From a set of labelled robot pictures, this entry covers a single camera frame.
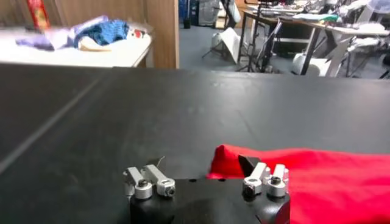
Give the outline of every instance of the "wooden panel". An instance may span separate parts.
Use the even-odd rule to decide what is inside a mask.
[[[60,19],[60,15],[53,0],[43,0],[44,8],[46,10],[46,14],[48,15],[48,19],[50,25],[52,26],[62,26],[62,22]]]
[[[178,0],[146,0],[145,6],[147,23],[154,28],[154,66],[179,68]]]
[[[24,15],[18,5],[18,0],[0,0],[0,25],[22,26]]]
[[[110,19],[144,21],[143,0],[55,0],[59,17],[73,26],[100,15]]]

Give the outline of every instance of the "table leg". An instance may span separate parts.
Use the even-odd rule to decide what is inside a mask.
[[[254,35],[253,35],[253,40],[252,40],[252,52],[250,53],[249,62],[248,62],[248,72],[250,72],[250,70],[252,69],[252,60],[253,60],[255,49],[256,49],[258,21],[254,19],[254,23],[255,23],[255,28],[254,28],[254,32],[253,32]]]
[[[245,28],[246,28],[246,13],[244,13],[244,18],[243,18],[243,27],[241,28],[241,38],[239,39],[239,48],[238,48],[238,59],[237,62],[241,60],[241,48],[243,47],[244,43],[244,34],[245,34]]]
[[[266,47],[264,49],[264,57],[261,61],[260,72],[265,72],[266,66],[269,64],[269,61],[272,57],[272,46],[274,45],[274,39],[272,38],[271,40],[270,38],[271,38],[271,34],[273,33],[276,27],[277,25],[273,29],[271,29],[271,24],[269,25],[269,30],[267,35],[268,42],[266,43]]]
[[[328,71],[325,74],[326,77],[336,77],[337,76],[337,72],[339,70],[339,66],[341,64],[341,61],[346,54],[346,50],[349,46],[350,36],[343,35],[341,37],[341,39],[342,39],[342,41],[337,45],[337,48],[335,49],[335,53],[333,54],[333,57],[330,61]]]
[[[320,32],[321,32],[320,29],[313,28],[313,33],[311,34],[310,42],[306,49],[306,57],[302,66],[302,70],[300,71],[300,75],[306,75],[307,69],[309,68],[311,56],[313,56],[314,49],[316,48],[316,44]]]

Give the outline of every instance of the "gray floor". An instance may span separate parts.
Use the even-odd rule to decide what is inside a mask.
[[[190,29],[180,29],[180,68],[197,70],[215,70],[215,71],[236,71],[245,65],[246,59],[241,60],[242,65],[236,65],[232,59],[225,60],[218,54],[211,53],[202,59],[203,54],[210,50],[211,38],[214,33],[222,30],[212,29],[210,27],[191,26]],[[263,30],[260,30],[260,37],[263,36]],[[241,29],[236,29],[237,34],[241,34]],[[261,46],[261,40],[258,40],[258,46]],[[292,75],[290,66],[292,59],[273,57],[271,65],[277,68],[281,73]],[[364,79],[377,79],[385,69],[381,67],[378,57],[372,57],[364,69],[357,69],[355,75]]]

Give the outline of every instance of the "red fabric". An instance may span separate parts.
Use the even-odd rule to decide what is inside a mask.
[[[271,170],[286,165],[292,224],[390,223],[390,155],[221,145],[208,177],[243,177],[238,155],[257,157]]]

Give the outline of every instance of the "desk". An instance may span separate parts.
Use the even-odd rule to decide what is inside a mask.
[[[271,23],[277,23],[278,19],[277,18],[267,18],[263,16],[257,16],[256,14],[253,13],[251,10],[245,10],[244,11],[244,18],[243,18],[243,28],[241,30],[241,40],[240,40],[240,46],[239,46],[239,57],[238,61],[240,60],[241,56],[241,48],[243,45],[243,40],[244,40],[244,31],[246,28],[246,19],[247,17],[252,18],[256,21],[259,21],[261,23],[266,23],[266,24],[271,24]],[[313,55],[313,51],[315,49],[315,45],[318,40],[318,36],[320,34],[321,30],[329,30],[332,32],[340,33],[343,35],[343,39],[341,43],[338,45],[337,51],[335,51],[335,55],[333,56],[330,66],[328,68],[328,71],[325,76],[329,77],[334,77],[336,76],[336,73],[338,71],[338,66],[341,64],[342,58],[347,50],[349,40],[357,35],[364,35],[364,36],[388,36],[390,32],[388,30],[356,30],[352,28],[344,28],[344,27],[333,27],[333,26],[325,26],[323,24],[319,23],[312,23],[308,21],[302,21],[298,19],[281,19],[282,23],[293,23],[293,24],[304,24],[307,26],[310,26],[313,28],[313,33],[310,38],[310,42],[308,44],[307,50],[306,50],[306,57],[304,64],[302,66],[302,71],[300,75],[305,75],[307,72],[307,69],[309,67],[310,59],[311,56]],[[255,33],[257,33],[257,23],[255,23]],[[265,66],[269,63],[269,59],[271,58],[271,48],[272,48],[272,42],[273,40],[270,40],[267,42],[266,47],[264,49],[264,58],[263,61],[261,62],[261,68],[262,72],[264,72]],[[251,65],[252,63],[252,56],[249,58],[249,64]]]
[[[17,46],[16,38],[27,38],[38,35],[24,29],[0,30],[0,62],[30,65],[88,66],[88,67],[137,67],[149,52],[152,38],[129,36],[110,44],[110,52],[79,51],[72,47],[56,51],[43,51],[33,47]]]
[[[362,35],[362,36],[380,36],[380,37],[386,37],[390,34],[390,31],[388,30],[357,30],[352,28],[344,28],[344,27],[335,27],[335,26],[326,26],[319,23],[311,23],[306,21],[301,21],[301,23],[306,24],[308,26],[313,27],[313,34],[310,38],[309,45],[307,47],[306,57],[305,61],[302,66],[301,75],[305,75],[307,72],[307,69],[309,67],[309,63],[311,60],[311,56],[313,55],[315,45],[318,40],[318,36],[321,30],[329,30],[332,32],[340,33],[341,41],[338,43],[338,46],[336,47],[335,53],[331,59],[329,68],[325,74],[326,77],[336,77],[337,72],[339,69],[339,65],[342,62],[342,59],[344,58],[344,55],[346,53],[346,50],[349,46],[350,39],[352,37]]]
[[[278,22],[277,18],[263,17],[261,15],[257,16],[257,14],[254,14],[252,10],[244,10],[243,13],[244,13],[244,18],[243,18],[243,27],[241,28],[241,39],[240,39],[240,42],[239,42],[238,61],[240,61],[240,59],[241,59],[241,48],[242,48],[243,43],[244,43],[244,35],[245,35],[247,18],[251,18],[251,19],[256,21],[255,24],[254,24],[254,34],[255,35],[257,34],[258,22],[265,23],[267,25],[275,24],[275,23]],[[284,21],[284,23],[287,23],[287,24],[300,24],[301,22],[300,21],[291,20],[291,21]],[[268,38],[270,37],[271,33],[272,33],[272,30],[269,31]],[[269,63],[269,59],[272,56],[272,54],[271,54],[272,42],[273,42],[273,40],[272,41],[268,41],[267,44],[265,45],[264,58],[263,58],[263,60],[261,62],[261,72],[264,72],[264,69],[265,69],[266,65]],[[253,46],[253,49],[255,49],[255,47],[256,47],[256,38],[255,37],[252,40],[252,46]],[[251,66],[252,66],[253,57],[254,57],[254,51],[252,51],[251,55],[249,56],[249,63],[248,63],[248,68],[247,68],[248,72],[250,72],[250,69],[251,69]]]
[[[55,67],[0,70],[1,83],[24,82],[27,72],[47,83]],[[76,80],[97,70],[63,67],[56,74],[66,73]],[[222,143],[390,153],[390,82],[138,68],[100,74],[104,79],[0,175],[4,223],[125,223],[125,167],[164,155],[167,176],[197,178]],[[36,83],[24,85],[25,95],[37,91]],[[48,107],[45,101],[34,105]]]

